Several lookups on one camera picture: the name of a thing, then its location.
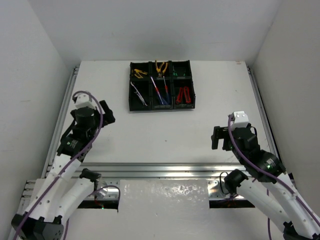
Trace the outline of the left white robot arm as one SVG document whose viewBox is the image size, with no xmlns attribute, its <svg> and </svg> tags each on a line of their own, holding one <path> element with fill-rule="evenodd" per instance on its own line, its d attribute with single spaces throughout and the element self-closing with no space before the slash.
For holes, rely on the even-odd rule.
<svg viewBox="0 0 320 240">
<path fill-rule="evenodd" d="M 116 119 L 105 100 L 94 106 L 91 100 L 75 100 L 73 121 L 62 134 L 53 165 L 33 201 L 22 214 L 15 214 L 11 226 L 14 239 L 63 240 L 69 218 L 82 201 L 97 193 L 101 175 L 84 168 L 70 190 L 66 187 L 91 150 L 104 126 Z"/>
</svg>

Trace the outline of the yellow pliers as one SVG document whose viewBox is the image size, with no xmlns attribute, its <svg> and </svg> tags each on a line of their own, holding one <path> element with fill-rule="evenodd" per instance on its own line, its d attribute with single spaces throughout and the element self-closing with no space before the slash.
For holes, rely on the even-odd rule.
<svg viewBox="0 0 320 240">
<path fill-rule="evenodd" d="M 155 60 L 155 70 L 157 72 L 158 77 L 162 77 L 162 67 L 163 67 L 164 63 L 163 62 L 158 62 L 157 60 Z"/>
<path fill-rule="evenodd" d="M 168 62 L 162 62 L 160 65 L 160 72 L 159 72 L 159 75 L 161 77 L 163 77 L 165 75 L 167 68 L 168 68 Z"/>
</svg>

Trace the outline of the red utility knife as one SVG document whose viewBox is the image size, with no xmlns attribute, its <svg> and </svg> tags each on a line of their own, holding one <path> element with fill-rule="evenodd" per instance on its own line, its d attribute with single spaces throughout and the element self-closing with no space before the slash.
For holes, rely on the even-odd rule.
<svg viewBox="0 0 320 240">
<path fill-rule="evenodd" d="M 191 96 L 190 96 L 190 88 L 188 86 L 184 86 L 183 92 L 184 92 L 185 103 L 190 104 L 192 102 Z"/>
<path fill-rule="evenodd" d="M 177 105 L 180 105 L 183 103 L 183 97 L 184 97 L 184 88 L 183 87 L 180 87 L 179 88 L 179 91 L 178 91 L 178 94 L 176 96 L 176 100 L 175 100 L 175 103 Z"/>
</svg>

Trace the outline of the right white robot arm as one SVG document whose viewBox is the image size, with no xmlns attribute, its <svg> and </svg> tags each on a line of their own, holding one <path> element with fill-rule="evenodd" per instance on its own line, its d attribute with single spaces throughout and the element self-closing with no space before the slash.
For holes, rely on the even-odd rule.
<svg viewBox="0 0 320 240">
<path fill-rule="evenodd" d="M 230 196 L 240 195 L 264 213 L 286 240 L 318 240 L 320 218 L 303 200 L 282 162 L 261 149 L 257 131 L 248 124 L 230 131 L 215 126 L 211 136 L 213 150 L 223 140 L 223 150 L 231 151 L 245 167 L 224 177 Z"/>
</svg>

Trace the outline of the silver wrench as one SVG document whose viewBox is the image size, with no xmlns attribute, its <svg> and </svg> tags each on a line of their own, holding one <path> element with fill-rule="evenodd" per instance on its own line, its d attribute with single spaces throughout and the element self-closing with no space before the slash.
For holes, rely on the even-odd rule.
<svg viewBox="0 0 320 240">
<path fill-rule="evenodd" d="M 139 91 L 135 91 L 134 92 L 137 97 L 139 98 L 139 100 L 141 101 L 141 103 L 144 105 L 144 106 L 148 106 L 147 102 L 145 101 L 144 97 L 141 95 L 141 93 Z"/>
<path fill-rule="evenodd" d="M 139 91 L 132 81 L 130 82 L 130 85 L 135 89 L 135 91 Z"/>
</svg>

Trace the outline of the yellow utility knife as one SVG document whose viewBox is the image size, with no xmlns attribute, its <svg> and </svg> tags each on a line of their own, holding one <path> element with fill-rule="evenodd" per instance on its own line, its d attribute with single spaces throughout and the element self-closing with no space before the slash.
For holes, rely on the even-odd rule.
<svg viewBox="0 0 320 240">
<path fill-rule="evenodd" d="M 146 71 L 142 71 L 140 69 L 135 68 L 133 70 L 133 75 L 137 78 L 137 79 L 143 79 L 145 76 L 148 75 L 148 73 Z"/>
</svg>

